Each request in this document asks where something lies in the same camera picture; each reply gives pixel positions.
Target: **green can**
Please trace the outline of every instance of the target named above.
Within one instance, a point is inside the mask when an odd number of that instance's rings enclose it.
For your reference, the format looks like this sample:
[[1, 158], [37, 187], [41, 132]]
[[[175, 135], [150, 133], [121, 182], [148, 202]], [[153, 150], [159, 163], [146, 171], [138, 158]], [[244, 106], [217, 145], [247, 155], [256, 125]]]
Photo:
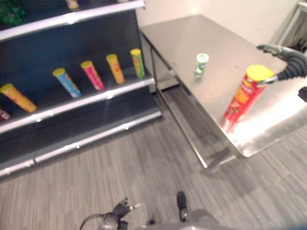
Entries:
[[202, 79], [202, 77], [205, 75], [205, 66], [209, 61], [209, 55], [201, 53], [196, 56], [196, 59], [197, 59], [197, 67], [196, 70], [194, 71], [194, 80], [198, 81]]
[[143, 59], [142, 59], [142, 51], [140, 49], [132, 49], [130, 51], [132, 56], [133, 65], [135, 68], [136, 75], [139, 79], [143, 79], [145, 77]]

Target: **small green bottle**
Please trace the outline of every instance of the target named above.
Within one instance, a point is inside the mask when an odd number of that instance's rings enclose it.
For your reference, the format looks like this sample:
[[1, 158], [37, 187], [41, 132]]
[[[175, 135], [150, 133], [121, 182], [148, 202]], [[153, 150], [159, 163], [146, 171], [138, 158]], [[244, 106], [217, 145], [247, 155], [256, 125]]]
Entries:
[[22, 7], [9, 0], [0, 0], [0, 19], [8, 26], [15, 26], [22, 23], [25, 12]]
[[194, 71], [194, 80], [199, 81], [202, 79], [202, 77], [205, 74], [205, 66], [209, 61], [209, 55], [201, 53], [196, 56], [196, 59], [197, 59], [197, 67], [196, 70]]

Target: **red chip can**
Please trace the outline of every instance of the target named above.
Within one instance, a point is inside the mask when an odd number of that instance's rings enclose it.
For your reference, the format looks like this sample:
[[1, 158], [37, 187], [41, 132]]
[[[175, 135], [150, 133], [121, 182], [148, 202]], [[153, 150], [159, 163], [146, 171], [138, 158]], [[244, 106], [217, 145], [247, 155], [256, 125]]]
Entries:
[[265, 87], [257, 87], [257, 83], [273, 75], [273, 71], [265, 66], [249, 66], [245, 77], [224, 114], [225, 118], [232, 122], [239, 121], [265, 89]]
[[10, 115], [0, 107], [0, 121], [6, 121], [10, 118]]

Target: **orange can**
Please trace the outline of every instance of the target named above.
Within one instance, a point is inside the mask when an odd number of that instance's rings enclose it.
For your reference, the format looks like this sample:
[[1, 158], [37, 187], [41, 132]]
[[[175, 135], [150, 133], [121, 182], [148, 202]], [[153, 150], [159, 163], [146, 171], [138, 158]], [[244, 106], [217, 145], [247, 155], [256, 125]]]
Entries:
[[249, 66], [245, 77], [224, 114], [225, 118], [232, 122], [239, 121], [265, 89], [265, 87], [257, 87], [257, 83], [273, 75], [273, 71], [265, 66]]
[[36, 110], [36, 105], [18, 91], [18, 89], [16, 89], [12, 84], [3, 85], [1, 92], [28, 113]]

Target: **cable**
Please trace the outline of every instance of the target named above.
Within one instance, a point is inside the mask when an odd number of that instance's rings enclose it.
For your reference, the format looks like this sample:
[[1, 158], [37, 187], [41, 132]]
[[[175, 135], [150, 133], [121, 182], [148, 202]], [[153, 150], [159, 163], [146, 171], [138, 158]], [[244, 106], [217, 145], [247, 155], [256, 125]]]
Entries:
[[85, 225], [89, 220], [92, 220], [92, 219], [95, 219], [95, 218], [103, 218], [103, 217], [104, 217], [104, 215], [102, 215], [102, 214], [93, 214], [93, 215], [88, 216], [88, 217], [85, 218], [84, 221], [82, 222], [82, 224], [81, 224], [79, 230], [82, 230], [83, 227], [84, 227], [84, 225]]

